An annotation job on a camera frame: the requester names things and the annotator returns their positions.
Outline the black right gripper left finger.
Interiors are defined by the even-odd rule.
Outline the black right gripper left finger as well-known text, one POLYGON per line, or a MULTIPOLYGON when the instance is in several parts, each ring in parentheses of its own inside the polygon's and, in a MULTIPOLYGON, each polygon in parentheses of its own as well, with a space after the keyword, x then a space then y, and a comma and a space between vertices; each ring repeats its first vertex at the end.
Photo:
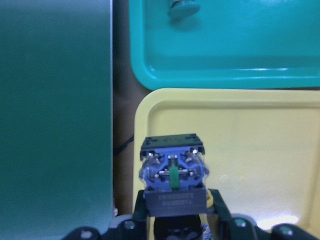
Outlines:
POLYGON ((133 231, 137 240, 148 240, 150 215, 144 197, 144 190, 139 190, 137 193, 132 219, 135 223, 133 231))

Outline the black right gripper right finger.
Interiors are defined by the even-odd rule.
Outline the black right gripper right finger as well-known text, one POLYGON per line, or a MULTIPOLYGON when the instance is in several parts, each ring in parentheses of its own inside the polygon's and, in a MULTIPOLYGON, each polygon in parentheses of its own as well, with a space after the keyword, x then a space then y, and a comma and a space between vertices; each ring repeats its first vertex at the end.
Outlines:
POLYGON ((213 197, 213 208, 214 214, 217 216, 215 221, 214 233, 217 234, 218 240, 229 240, 230 239, 230 227, 229 222, 232 219, 232 215, 222 198, 219 190, 209 189, 213 197))

